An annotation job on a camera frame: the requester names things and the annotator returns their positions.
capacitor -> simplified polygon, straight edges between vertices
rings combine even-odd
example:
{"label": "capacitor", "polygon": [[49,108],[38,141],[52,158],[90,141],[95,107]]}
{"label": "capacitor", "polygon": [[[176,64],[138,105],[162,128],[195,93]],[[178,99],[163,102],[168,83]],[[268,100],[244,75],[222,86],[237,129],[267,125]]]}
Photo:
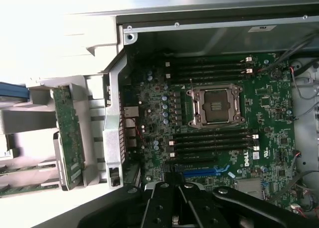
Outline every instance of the capacitor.
{"label": "capacitor", "polygon": [[261,167],[260,167],[260,170],[261,170],[262,172],[268,172],[268,168],[265,167],[265,166],[261,166]]}

screw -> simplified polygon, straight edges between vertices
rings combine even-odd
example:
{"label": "screw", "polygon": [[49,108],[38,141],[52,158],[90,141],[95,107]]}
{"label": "screw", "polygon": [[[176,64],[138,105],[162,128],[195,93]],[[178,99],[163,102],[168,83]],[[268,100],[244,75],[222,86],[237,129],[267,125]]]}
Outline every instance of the screw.
{"label": "screw", "polygon": [[194,184],[192,184],[192,183],[186,183],[184,186],[185,186],[185,188],[193,188],[193,187],[194,187]]}
{"label": "screw", "polygon": [[169,184],[163,183],[163,184],[160,185],[160,187],[162,187],[162,188],[167,188],[167,187],[169,187]]}
{"label": "screw", "polygon": [[133,193],[135,193],[137,191],[138,191],[138,189],[132,188],[132,189],[128,190],[128,193],[133,194]]}
{"label": "screw", "polygon": [[227,193],[228,193],[228,191],[227,191],[226,189],[223,189],[223,188],[220,188],[220,189],[218,190],[218,192],[219,192],[220,194],[227,194]]}

cpu socket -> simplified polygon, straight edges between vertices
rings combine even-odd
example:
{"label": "cpu socket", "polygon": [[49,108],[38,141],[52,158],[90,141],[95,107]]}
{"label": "cpu socket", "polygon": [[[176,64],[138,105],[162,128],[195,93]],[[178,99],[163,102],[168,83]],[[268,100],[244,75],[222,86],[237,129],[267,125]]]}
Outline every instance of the cpu socket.
{"label": "cpu socket", "polygon": [[239,93],[234,84],[195,87],[186,92],[193,100],[193,120],[188,125],[197,129],[235,126],[245,122],[240,116]]}

